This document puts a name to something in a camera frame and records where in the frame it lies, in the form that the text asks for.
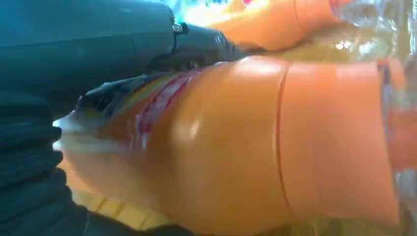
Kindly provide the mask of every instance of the plastic wrap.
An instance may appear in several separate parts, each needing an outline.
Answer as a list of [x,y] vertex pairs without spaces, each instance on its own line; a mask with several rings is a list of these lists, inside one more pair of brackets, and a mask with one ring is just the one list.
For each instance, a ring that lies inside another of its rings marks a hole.
[[[336,8],[334,13],[345,23],[317,32],[286,51],[263,54],[287,60],[355,62],[372,61],[389,56],[399,57],[405,61],[415,52],[415,12],[412,1],[357,0]],[[153,76],[171,78],[178,74],[170,72]],[[131,80],[144,81],[143,78],[149,78],[149,76],[145,75]],[[185,80],[176,84],[176,89],[188,82],[189,77],[184,78]],[[90,92],[90,94],[95,92],[98,94],[98,99],[94,100],[92,105],[96,106],[95,102],[106,102],[106,96],[99,91],[104,91],[103,88],[109,85]],[[155,85],[155,88],[166,85],[167,83],[163,82]],[[136,84],[130,88],[134,89],[139,86]],[[68,172],[69,185],[158,210],[158,203],[153,202],[153,199],[145,192],[144,186],[147,183],[143,180],[141,172],[146,170],[141,166],[140,157],[132,157],[133,153],[138,155],[146,146],[146,133],[140,137],[137,133],[132,133],[131,137],[125,137],[125,143],[115,142],[98,131],[102,125],[109,122],[109,119],[102,116],[104,113],[95,114],[94,111],[89,111],[85,107],[78,106],[74,113],[57,122],[64,134],[61,141],[56,143],[56,148],[63,150],[64,162],[61,167]],[[131,126],[120,129],[132,129],[134,124],[135,122],[131,122],[129,123]],[[396,175],[398,193],[406,206],[406,215],[410,212],[412,217],[415,217],[413,212],[417,212],[416,180],[416,173],[412,170]],[[290,234],[285,231],[280,232],[280,235],[399,236],[405,235],[405,231],[412,232],[414,223],[411,222],[409,225],[411,226],[407,226],[407,230],[404,226],[400,230],[390,231],[363,222],[316,220],[293,225],[289,231]],[[338,233],[331,233],[332,231],[326,233],[329,226],[332,226],[332,229]]]

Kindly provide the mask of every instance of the orange plastic bottle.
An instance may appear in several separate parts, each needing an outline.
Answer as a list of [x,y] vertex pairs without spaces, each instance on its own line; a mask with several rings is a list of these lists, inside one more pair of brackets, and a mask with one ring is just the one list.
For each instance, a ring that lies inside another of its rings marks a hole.
[[334,9],[351,0],[233,0],[205,26],[222,31],[240,47],[278,51],[340,23]]
[[252,235],[317,216],[396,224],[393,175],[416,164],[406,132],[414,113],[396,103],[405,84],[393,59],[248,57],[162,76],[128,96],[109,86],[87,94],[75,115],[111,116],[98,136],[130,152],[112,159],[119,175],[102,174],[105,184],[131,173],[143,189],[127,194],[149,192],[163,214],[197,233]]

